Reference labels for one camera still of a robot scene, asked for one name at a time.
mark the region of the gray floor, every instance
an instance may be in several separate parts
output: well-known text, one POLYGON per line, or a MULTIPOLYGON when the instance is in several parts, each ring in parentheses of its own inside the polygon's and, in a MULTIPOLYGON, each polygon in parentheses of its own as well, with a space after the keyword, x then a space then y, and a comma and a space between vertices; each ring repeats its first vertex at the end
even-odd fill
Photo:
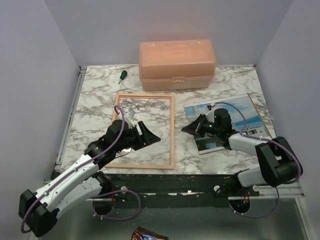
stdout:
MULTIPOLYGON (((275 200, 253 200, 248 214, 272 210, 275 200)), ((133 209, 113 210, 115 216, 128 216, 133 209)), ((143 209, 129 221, 100 220, 93 217, 91 202, 86 201, 67 212, 41 240, 130 240, 141 226, 170 240, 306 240, 294 199, 281 200, 273 216, 248 219, 227 208, 143 209)))

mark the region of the toolbox lid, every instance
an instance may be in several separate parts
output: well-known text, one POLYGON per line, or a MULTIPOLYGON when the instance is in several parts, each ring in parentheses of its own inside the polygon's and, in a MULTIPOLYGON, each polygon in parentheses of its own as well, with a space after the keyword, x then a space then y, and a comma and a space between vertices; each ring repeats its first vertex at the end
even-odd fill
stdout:
POLYGON ((208 39, 140 43, 139 78, 142 82, 214 76, 216 65, 208 39))

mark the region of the brown wrapper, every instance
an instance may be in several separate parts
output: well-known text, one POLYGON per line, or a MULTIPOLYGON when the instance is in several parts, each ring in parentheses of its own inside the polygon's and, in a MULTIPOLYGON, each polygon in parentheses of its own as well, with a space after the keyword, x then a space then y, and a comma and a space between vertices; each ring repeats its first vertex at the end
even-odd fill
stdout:
POLYGON ((152 231, 138 227, 132 234, 131 240, 168 240, 166 236, 158 235, 152 231))

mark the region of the orange plastic box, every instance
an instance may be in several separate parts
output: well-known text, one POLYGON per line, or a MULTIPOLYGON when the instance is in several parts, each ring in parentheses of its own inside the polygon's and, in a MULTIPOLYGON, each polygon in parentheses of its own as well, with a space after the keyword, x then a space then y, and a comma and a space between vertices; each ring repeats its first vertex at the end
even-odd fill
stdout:
POLYGON ((140 43, 139 79, 145 91, 207 88, 216 65, 208 39, 140 43))

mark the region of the blue sky in picture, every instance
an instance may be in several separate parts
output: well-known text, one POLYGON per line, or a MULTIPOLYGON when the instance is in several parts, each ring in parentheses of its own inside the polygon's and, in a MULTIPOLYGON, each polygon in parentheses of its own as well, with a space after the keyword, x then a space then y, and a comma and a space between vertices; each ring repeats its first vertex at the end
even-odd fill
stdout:
MULTIPOLYGON (((244 115, 244 117, 247 119, 248 121, 248 127, 258 127, 258 126, 262 126, 263 123, 250 99, 250 97, 248 95, 244 95, 241 97, 236 97, 233 99, 227 99, 227 100, 216 100, 216 101, 212 101, 212 105, 215 102, 226 102, 226 103, 230 103, 233 104, 234 106, 236 106, 244 115)), ((197 108, 206 108, 209 105, 209 103, 204 103, 204 104, 195 104, 195 106, 197 106, 197 108)), ((219 108, 224 108, 227 109, 229 114, 231 115, 231 120, 232 123, 237 126, 240 127, 241 125, 243 125, 243 118, 241 117, 241 115, 237 112, 237 110, 235 110, 232 106, 226 105, 226 104, 217 104, 216 107, 214 109, 219 109, 219 108)), ((193 108, 191 106, 187 106, 185 107, 185 113, 187 114, 188 117, 192 116, 193 113, 193 108)))

